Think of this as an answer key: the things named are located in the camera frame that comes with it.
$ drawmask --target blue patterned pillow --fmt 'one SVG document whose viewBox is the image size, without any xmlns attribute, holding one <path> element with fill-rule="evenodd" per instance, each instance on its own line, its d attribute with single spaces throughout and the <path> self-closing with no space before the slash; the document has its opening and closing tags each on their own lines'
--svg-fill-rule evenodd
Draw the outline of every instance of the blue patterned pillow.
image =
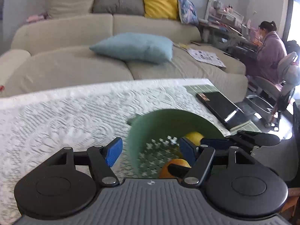
<svg viewBox="0 0 300 225">
<path fill-rule="evenodd" d="M 181 23 L 198 26 L 198 17 L 192 2 L 188 0 L 178 0 L 178 10 Z"/>
</svg>

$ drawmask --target black tablet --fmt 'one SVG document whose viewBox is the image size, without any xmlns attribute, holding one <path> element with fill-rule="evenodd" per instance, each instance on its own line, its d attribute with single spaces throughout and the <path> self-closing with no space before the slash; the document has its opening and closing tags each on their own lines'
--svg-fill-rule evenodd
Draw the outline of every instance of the black tablet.
<svg viewBox="0 0 300 225">
<path fill-rule="evenodd" d="M 248 121 L 241 109 L 220 92 L 198 93 L 196 97 L 228 130 Z"/>
</svg>

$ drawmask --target logo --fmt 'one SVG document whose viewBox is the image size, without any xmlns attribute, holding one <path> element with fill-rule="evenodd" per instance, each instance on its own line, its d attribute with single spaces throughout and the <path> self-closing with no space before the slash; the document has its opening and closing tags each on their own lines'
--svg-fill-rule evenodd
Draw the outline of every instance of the logo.
<svg viewBox="0 0 300 225">
<path fill-rule="evenodd" d="M 150 182 L 148 182 L 147 184 L 149 184 L 149 185 L 154 185 L 155 184 L 155 182 L 154 181 L 150 181 Z"/>
</svg>

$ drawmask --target yellow pillow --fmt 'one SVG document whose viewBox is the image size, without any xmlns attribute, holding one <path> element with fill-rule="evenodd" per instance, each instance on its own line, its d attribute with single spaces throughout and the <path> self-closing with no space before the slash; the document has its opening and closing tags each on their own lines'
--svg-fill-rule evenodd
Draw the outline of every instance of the yellow pillow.
<svg viewBox="0 0 300 225">
<path fill-rule="evenodd" d="M 145 17 L 153 19 L 178 19 L 178 0 L 144 0 Z"/>
</svg>

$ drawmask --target light blue pillow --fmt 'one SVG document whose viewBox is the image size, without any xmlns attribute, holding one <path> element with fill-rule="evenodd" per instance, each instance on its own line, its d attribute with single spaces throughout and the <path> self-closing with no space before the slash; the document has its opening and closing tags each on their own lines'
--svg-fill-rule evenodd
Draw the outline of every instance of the light blue pillow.
<svg viewBox="0 0 300 225">
<path fill-rule="evenodd" d="M 182 24 L 198 26 L 199 21 L 192 2 L 189 0 L 178 0 L 178 11 Z"/>
<path fill-rule="evenodd" d="M 171 61 L 173 42 L 163 36 L 123 33 L 90 46 L 90 50 L 122 61 L 141 60 L 161 64 Z"/>
</svg>

